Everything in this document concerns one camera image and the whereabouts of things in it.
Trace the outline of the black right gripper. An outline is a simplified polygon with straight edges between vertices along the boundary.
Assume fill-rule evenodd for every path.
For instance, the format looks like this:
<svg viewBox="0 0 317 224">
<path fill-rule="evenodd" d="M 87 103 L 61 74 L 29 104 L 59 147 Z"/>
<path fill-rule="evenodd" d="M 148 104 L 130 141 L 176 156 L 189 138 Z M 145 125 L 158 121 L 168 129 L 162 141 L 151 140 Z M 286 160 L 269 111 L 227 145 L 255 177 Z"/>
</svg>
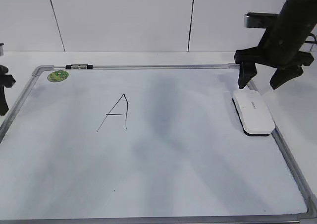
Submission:
<svg viewBox="0 0 317 224">
<path fill-rule="evenodd" d="M 301 66 L 309 66 L 313 62 L 311 53 L 300 51 L 309 34 L 307 30 L 267 28 L 257 46 L 237 50 L 234 60 L 240 64 L 239 89 L 245 88 L 257 75 L 255 63 L 278 68 L 270 80 L 272 89 L 300 77 L 304 73 Z"/>
</svg>

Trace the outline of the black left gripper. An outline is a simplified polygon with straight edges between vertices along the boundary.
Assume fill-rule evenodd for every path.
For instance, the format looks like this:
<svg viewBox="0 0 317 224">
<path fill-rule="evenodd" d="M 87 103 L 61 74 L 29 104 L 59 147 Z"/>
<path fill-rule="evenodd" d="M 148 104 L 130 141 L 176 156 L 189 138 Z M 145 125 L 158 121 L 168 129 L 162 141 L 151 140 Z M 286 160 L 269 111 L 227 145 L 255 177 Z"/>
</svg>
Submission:
<svg viewBox="0 0 317 224">
<path fill-rule="evenodd" d="M 11 74 L 8 74 L 8 68 L 0 65 L 0 115 L 4 116 L 8 112 L 9 108 L 4 93 L 4 86 L 11 88 L 15 84 L 16 80 Z"/>
</svg>

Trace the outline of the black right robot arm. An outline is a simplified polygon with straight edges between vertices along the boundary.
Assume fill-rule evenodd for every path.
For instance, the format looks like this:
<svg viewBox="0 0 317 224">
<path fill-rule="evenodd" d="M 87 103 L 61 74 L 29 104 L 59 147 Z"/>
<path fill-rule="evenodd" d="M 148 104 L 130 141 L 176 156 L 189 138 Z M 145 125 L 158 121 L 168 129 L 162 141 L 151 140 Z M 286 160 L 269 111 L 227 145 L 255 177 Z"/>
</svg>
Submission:
<svg viewBox="0 0 317 224">
<path fill-rule="evenodd" d="M 301 76 L 303 67 L 310 66 L 314 57 L 300 48 L 316 24 L 317 0 L 286 0 L 278 14 L 246 13 L 245 27 L 265 32 L 257 46 L 235 52 L 239 88 L 243 89 L 256 76 L 256 64 L 276 69 L 269 82 L 272 89 Z"/>
</svg>

